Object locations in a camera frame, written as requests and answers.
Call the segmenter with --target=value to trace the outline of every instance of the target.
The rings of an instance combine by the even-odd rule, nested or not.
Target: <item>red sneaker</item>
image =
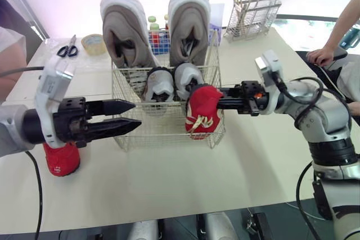
[[[67,143],[61,148],[51,148],[43,143],[47,166],[55,176],[66,176],[73,173],[80,166],[79,149],[73,143]]]
[[[187,101],[185,129],[189,133],[214,132],[221,120],[222,110],[217,109],[223,94],[212,85],[203,84],[190,93]],[[204,139],[204,136],[191,136],[192,139]]]

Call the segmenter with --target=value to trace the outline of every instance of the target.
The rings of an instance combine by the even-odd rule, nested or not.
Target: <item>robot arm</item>
[[[66,98],[74,74],[66,60],[54,57],[44,67],[35,96],[35,109],[24,105],[0,106],[0,157],[48,143],[52,148],[75,142],[84,147],[92,140],[126,134],[141,121],[123,117],[88,122],[93,116],[118,116],[135,104],[119,99],[87,102],[84,97]]]
[[[280,62],[272,51],[255,62],[262,84],[243,81],[234,88],[221,88],[224,97],[218,108],[252,116],[290,115],[309,144],[318,177],[313,187],[320,214],[334,221],[336,239],[358,239],[360,161],[350,138],[346,106],[322,95],[313,84],[302,80],[284,83]]]

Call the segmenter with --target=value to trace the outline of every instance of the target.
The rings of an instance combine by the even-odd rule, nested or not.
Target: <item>white table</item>
[[[34,54],[28,66],[44,66],[51,57],[57,57],[56,53],[59,48],[67,45],[69,40],[45,40]],[[76,76],[71,81],[66,95],[68,97],[77,97],[111,94],[111,59],[109,54],[89,56],[81,45],[80,38],[76,40],[75,45],[79,50],[78,55],[66,58],[68,61],[75,63],[76,66]],[[33,99],[41,72],[32,71],[23,73],[6,100],[23,101]]]
[[[286,79],[314,76],[271,29],[266,37],[247,42],[222,41],[219,54],[223,83],[260,80],[254,59],[268,49],[278,54]],[[77,93],[76,87],[70,85],[71,95]],[[109,96],[102,94],[88,100]],[[32,105],[32,101],[19,100],[5,104],[15,103]],[[226,111],[225,120],[226,134],[213,150],[194,142],[192,147],[124,152],[112,138],[93,141],[80,150],[79,170],[63,178],[50,174],[42,146],[36,146],[32,153],[39,164],[44,193],[42,231],[293,201],[299,174],[311,156],[291,117],[250,117]],[[352,140],[357,150],[359,131],[354,124]],[[311,181],[308,174],[301,198],[312,197]],[[24,153],[0,159],[0,186],[0,233],[33,232],[38,217],[38,188],[33,164]]]

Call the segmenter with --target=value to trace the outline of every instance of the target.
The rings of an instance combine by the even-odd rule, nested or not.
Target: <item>black scissors handle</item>
[[[69,46],[63,46],[60,48],[60,50],[57,51],[57,55],[60,57],[71,57],[76,56],[78,54],[78,48],[75,45]]]
[[[67,56],[76,56],[78,54],[78,48],[75,45],[71,45],[67,50]]]

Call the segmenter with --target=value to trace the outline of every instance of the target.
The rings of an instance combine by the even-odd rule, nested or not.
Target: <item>tape roll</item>
[[[91,34],[81,40],[85,51],[91,56],[101,55],[106,52],[106,46],[102,35]]]

